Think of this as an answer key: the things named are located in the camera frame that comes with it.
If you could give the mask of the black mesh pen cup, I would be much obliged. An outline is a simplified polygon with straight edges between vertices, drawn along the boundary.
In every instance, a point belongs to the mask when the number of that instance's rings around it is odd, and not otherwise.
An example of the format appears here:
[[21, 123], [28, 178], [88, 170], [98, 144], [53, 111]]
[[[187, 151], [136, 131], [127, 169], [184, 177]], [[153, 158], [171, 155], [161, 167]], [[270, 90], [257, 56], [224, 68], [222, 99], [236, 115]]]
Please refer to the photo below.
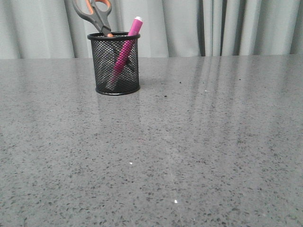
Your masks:
[[[89, 34], [87, 38], [91, 42], [96, 91], [104, 95], [126, 95], [140, 89], [138, 66], [138, 39], [139, 34], [127, 36], [127, 32], [114, 32], [113, 37], [106, 37], [103, 33]], [[119, 53], [126, 40], [134, 40], [132, 50], [128, 56], [126, 65], [118, 77], [113, 91], [106, 89]]]

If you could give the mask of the grey curtain backdrop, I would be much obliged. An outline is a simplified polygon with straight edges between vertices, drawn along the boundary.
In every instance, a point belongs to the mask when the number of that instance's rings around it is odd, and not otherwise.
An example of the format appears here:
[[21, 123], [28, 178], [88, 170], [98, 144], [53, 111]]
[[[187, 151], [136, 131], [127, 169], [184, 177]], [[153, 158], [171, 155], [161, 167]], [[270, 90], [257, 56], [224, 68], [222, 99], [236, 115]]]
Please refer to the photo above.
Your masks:
[[[109, 23], [128, 31], [143, 18], [141, 57], [281, 55], [303, 52], [300, 0], [114, 0]], [[87, 58], [87, 35], [70, 0], [3, 0], [2, 59]]]

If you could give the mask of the pink marker pen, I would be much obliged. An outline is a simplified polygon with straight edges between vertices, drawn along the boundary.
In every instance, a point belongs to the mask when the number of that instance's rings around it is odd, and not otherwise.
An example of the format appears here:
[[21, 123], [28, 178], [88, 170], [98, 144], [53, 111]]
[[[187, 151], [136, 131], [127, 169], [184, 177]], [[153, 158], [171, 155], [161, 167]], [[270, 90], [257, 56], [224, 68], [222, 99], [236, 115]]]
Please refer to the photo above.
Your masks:
[[[127, 36], [135, 36], [138, 35], [141, 27], [143, 25], [143, 19], [139, 16], [135, 17], [131, 28], [128, 32]], [[115, 66], [113, 68], [113, 74], [109, 80], [109, 82], [106, 85], [106, 89], [109, 89], [111, 91], [113, 91], [116, 87], [116, 83], [118, 81], [118, 77], [121, 74], [121, 72], [123, 71], [124, 66], [126, 65], [128, 56], [132, 50], [134, 44], [134, 40], [126, 40], [123, 44], [123, 47], [119, 53], [119, 56], [117, 58], [117, 61], [115, 63]]]

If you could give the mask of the grey orange handled scissors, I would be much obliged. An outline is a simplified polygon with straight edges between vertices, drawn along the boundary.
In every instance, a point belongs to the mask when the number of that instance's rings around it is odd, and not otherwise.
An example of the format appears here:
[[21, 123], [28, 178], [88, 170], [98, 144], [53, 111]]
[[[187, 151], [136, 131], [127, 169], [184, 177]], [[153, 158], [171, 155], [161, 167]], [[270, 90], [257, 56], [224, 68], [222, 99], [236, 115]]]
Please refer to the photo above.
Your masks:
[[112, 10], [111, 2], [108, 0], [87, 0], [85, 3], [87, 12], [81, 9], [80, 1], [74, 0], [72, 2], [78, 16], [90, 22], [97, 29], [97, 33], [103, 33], [106, 37], [113, 37], [114, 32], [108, 22], [108, 15]]

